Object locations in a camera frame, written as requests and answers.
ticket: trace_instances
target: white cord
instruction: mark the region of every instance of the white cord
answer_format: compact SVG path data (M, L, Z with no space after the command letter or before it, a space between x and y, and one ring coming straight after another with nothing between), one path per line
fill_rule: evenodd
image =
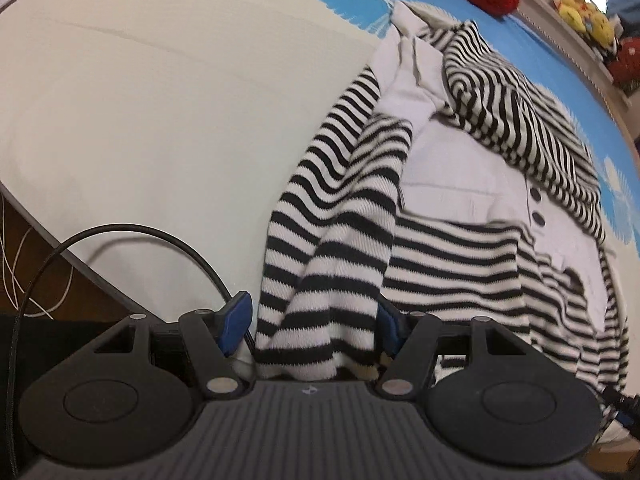
M25 232L25 234L22 236L22 239L20 240L20 245L18 245L18 250L15 253L14 264L12 266L10 266L9 261L7 260L7 257L6 257L6 250L5 250L5 245L4 245L4 240L5 240L5 238L4 238L4 195L2 195L1 193L0 193L0 202L1 202L1 206L2 206L2 212L1 212L1 215L2 215L2 234L0 236L0 247L2 248L2 284L4 285L4 291L7 294L9 302L13 305L13 307L16 310L18 310L18 296L17 296L16 290L15 290L15 285L18 285L18 289L22 293L24 293L24 289L20 285L20 282L18 282L18 278L16 278L16 276L15 276L15 267L17 266L18 257L20 256L20 251L22 250L22 246L24 245L24 241L26 240L27 235L29 234L29 232L33 228L29 227L29 229L27 229L27 232ZM5 273L4 273L4 264L5 263L6 263L7 268L9 269L9 272L11 273L12 288L13 288L13 291L14 291L14 297L13 298L9 294L8 287L6 286L6 278L5 278ZM71 288L71 281L73 279L73 275L74 275L74 268L71 267L71 272L69 272L69 279L66 282L66 289L65 289L65 291L64 291L64 293L62 295L62 298L60 298L60 300L54 306L52 306L51 308L45 309L43 306L41 306L33 298L30 298L31 303L33 303L35 306L37 306L42 312L37 312L36 314L24 314L25 317L48 316L50 319L53 319L53 317L51 316L50 313L55 311L66 300L66 297L67 297L67 295L69 293L69 290Z

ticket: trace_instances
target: gray ridged panel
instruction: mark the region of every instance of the gray ridged panel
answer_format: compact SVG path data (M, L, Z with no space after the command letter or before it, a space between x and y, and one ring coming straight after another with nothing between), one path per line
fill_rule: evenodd
M210 402L180 442L148 460L109 470L80 470L40 459L24 478L597 480L598 476L579 462L521 472L475 462L437 440L412 405L379 399L363 383L321 383L309 390L303 383L259 381L240 400Z

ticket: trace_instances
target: black cable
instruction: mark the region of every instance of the black cable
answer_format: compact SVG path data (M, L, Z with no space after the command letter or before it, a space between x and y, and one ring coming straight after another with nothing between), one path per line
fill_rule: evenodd
M49 264L53 261L53 259L56 256L58 256L59 254L62 254L73 244L81 240L84 240L94 235L103 234L103 233L113 233L113 232L141 233L141 234L153 236L155 238L160 238L161 240L164 240L165 242L170 243L172 246L180 249L188 257L190 257L197 264L197 266L199 266L200 269L203 270L207 276L209 276L209 278L216 286L218 292L220 293L220 296L222 296L225 303L227 303L231 299L231 294L229 293L228 289L226 288L225 284L222 282L222 280L220 279L216 271L213 269L213 267L211 267L207 263L207 261L202 256L200 256L200 254L198 254L198 252L195 249L187 245L185 242L183 242L179 238L176 238L175 236L165 233L164 231L161 231L159 229L154 229L153 227L147 227L147 226L136 225L136 224L102 225L102 226L93 227L91 229L87 229L78 234L75 234L71 238L68 238L67 240L62 242L55 249L53 249L53 251L51 251L49 256L46 257L46 259L42 263L42 266L40 267L38 272L36 272L35 276L30 281L29 285L24 291L24 297L22 298L22 301L20 303L20 309L18 310L18 314L15 316L14 332L11 338L11 349L9 353L9 368L7 371L8 381L7 381L7 387L6 387L5 430L6 430L6 446L9 453L9 462L11 464L11 470L14 475L14 478L17 478L18 476L18 463L16 459L16 454L15 454L15 432L14 432L14 429L15 429L14 428L14 425L15 425L14 423L15 368L16 368L16 358L17 358L17 349L18 349L18 337L20 335L20 324L22 322L22 317L24 316L24 312L27 308L27 305L29 304L29 298L33 293L33 289L35 288L36 283L38 283L38 280L43 275L44 271L47 270L47 267L49 267ZM255 349L255 343L249 331L247 331L244 334L244 341L247 343L249 350L253 354Z

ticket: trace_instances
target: mattress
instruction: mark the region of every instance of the mattress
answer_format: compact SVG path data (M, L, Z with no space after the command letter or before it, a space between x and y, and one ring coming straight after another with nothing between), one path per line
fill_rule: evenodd
M18 0L0 14L0 181L59 240L107 222L149 224L193 245L255 302L273 205L384 37L393 1ZM615 124L515 17L466 0L408 1L475 20L575 115L622 262L633 359L640 182ZM193 264L148 240L105 237L74 253L165 320L220 304ZM629 383L640 391L633 370Z

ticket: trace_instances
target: black fabric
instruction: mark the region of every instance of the black fabric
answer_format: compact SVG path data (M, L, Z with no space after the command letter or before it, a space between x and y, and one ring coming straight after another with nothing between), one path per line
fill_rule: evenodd
M9 348L14 328L14 316L0 315L0 406L2 409L2 431L0 433L0 479L11 478L11 468L6 450L5 405ZM22 320L20 344L18 346L16 375L16 406L23 391L37 378L51 370L91 339L111 327L113 323L89 321L52 321L50 319ZM35 457L33 449L22 432L17 433L16 453L18 465L24 467Z

